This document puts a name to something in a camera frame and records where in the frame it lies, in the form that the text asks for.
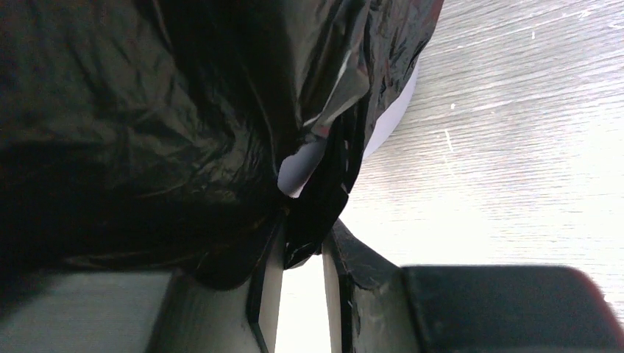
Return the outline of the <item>grey translucent trash bin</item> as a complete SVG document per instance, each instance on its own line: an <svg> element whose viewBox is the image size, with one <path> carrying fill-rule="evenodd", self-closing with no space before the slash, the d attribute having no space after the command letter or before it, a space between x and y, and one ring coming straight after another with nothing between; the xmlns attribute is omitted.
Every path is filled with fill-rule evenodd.
<svg viewBox="0 0 624 353"><path fill-rule="evenodd" d="M364 160L382 146L401 122L416 88L419 67L420 62L417 60L414 71L403 91L377 119L372 136L364 149ZM295 154L284 159L277 180L277 186L283 194L291 198L299 197L305 184L320 164L326 145L325 140L308 143Z"/></svg>

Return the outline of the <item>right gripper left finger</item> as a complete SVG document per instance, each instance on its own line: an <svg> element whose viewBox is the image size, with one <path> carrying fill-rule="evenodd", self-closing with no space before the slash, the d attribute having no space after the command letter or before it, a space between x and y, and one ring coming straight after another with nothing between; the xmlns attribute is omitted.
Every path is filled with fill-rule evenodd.
<svg viewBox="0 0 624 353"><path fill-rule="evenodd" d="M243 284L178 271L22 276L1 289L3 352L273 352L283 268L275 230Z"/></svg>

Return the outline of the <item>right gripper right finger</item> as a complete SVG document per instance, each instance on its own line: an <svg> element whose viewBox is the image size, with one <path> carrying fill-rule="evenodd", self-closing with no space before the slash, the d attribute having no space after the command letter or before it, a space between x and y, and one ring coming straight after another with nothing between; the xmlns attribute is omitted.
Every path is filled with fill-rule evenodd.
<svg viewBox="0 0 624 353"><path fill-rule="evenodd" d="M399 267L342 223L322 245L333 352L621 352L583 272L552 265Z"/></svg>

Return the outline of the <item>black trash bag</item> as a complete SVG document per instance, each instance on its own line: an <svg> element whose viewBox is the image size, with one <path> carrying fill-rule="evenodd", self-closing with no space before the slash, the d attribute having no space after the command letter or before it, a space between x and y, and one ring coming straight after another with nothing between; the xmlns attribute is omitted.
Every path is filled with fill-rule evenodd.
<svg viewBox="0 0 624 353"><path fill-rule="evenodd" d="M304 263L441 1L3 1L1 273Z"/></svg>

